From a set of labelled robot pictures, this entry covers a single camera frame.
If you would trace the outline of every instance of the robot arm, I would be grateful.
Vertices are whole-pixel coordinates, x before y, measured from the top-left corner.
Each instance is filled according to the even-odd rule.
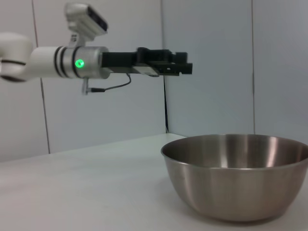
[[[36,77],[106,79],[111,73],[134,73],[158,77],[191,74],[187,53],[138,48],[136,52],[109,52],[106,47],[86,47],[87,41],[107,33],[108,24],[89,5],[65,6],[68,28],[72,31],[67,47],[38,47],[14,33],[0,34],[0,76],[20,82]]]

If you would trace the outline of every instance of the stainless steel bowl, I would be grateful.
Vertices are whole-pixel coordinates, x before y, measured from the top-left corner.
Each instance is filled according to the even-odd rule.
[[[197,212],[229,221],[283,214],[305,178],[308,146],[261,135],[205,135],[162,148],[180,198]]]

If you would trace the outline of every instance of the table surface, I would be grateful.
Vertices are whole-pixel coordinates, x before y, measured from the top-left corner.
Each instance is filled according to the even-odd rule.
[[[308,231],[308,184],[282,217],[253,224],[201,217],[177,196],[163,134],[0,164],[3,231]]]

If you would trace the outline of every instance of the bowl rim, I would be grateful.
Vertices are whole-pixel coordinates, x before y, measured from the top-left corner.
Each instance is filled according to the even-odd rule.
[[[298,166],[298,165],[303,165],[305,164],[306,162],[308,162],[308,157],[306,159],[303,159],[301,161],[298,161],[298,162],[295,162],[295,163],[292,163],[292,164],[287,164],[287,165],[281,165],[281,166],[275,166],[275,167],[252,167],[252,168],[239,168],[239,167],[207,167],[207,166],[200,166],[200,165],[196,165],[196,164],[189,164],[189,163],[185,163],[185,162],[182,162],[182,161],[179,161],[179,160],[175,160],[175,159],[172,159],[171,157],[165,155],[163,153],[163,149],[171,144],[171,143],[175,143],[177,141],[180,141],[180,140],[184,140],[184,139],[189,139],[189,138],[195,138],[195,137],[202,137],[202,136],[227,136],[227,135],[236,135],[236,136],[259,136],[259,137],[273,137],[273,138],[278,138],[278,139],[283,139],[283,140],[287,140],[287,141],[292,141],[292,142],[296,142],[298,144],[302,144],[303,146],[306,146],[308,148],[308,145],[307,144],[304,144],[302,142],[299,142],[299,141],[295,141],[295,140],[292,140],[292,139],[288,139],[288,138],[283,138],[283,137],[279,137],[279,136],[267,136],[267,135],[259,135],[259,134],[234,134],[234,133],[231,133],[231,134],[208,134],[208,135],[200,135],[200,136],[190,136],[190,137],[184,137],[184,138],[181,138],[181,139],[178,139],[178,140],[175,140],[175,141],[171,141],[167,144],[165,144],[161,149],[160,149],[160,153],[162,154],[162,156],[165,158],[165,159],[168,159],[168,160],[171,160],[172,162],[176,162],[176,163],[179,163],[179,164],[182,164],[182,165],[187,165],[187,166],[190,166],[190,167],[197,167],[197,168],[202,168],[202,169],[217,169],[217,170],[240,170],[240,171],[251,171],[251,170],[257,170],[257,171],[260,171],[260,170],[274,170],[274,169],[281,169],[281,168],[288,168],[288,167],[295,167],[295,166]]]

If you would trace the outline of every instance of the white wall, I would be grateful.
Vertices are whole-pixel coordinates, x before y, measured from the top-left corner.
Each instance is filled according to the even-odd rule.
[[[35,0],[39,46],[67,45],[70,32],[64,18],[67,0]],[[109,32],[88,45],[110,51],[137,47],[162,48],[160,0],[83,0],[109,23]],[[127,82],[125,75],[91,81],[93,87]],[[163,78],[132,75],[123,88],[81,95],[81,80],[44,79],[51,152],[165,132]]]
[[[167,77],[169,131],[253,133],[251,0],[163,0],[164,40],[192,76]]]
[[[308,143],[308,1],[255,0],[256,133]]]
[[[1,0],[0,30],[26,35],[35,47],[31,0]],[[47,153],[40,79],[27,83],[0,79],[0,161]]]

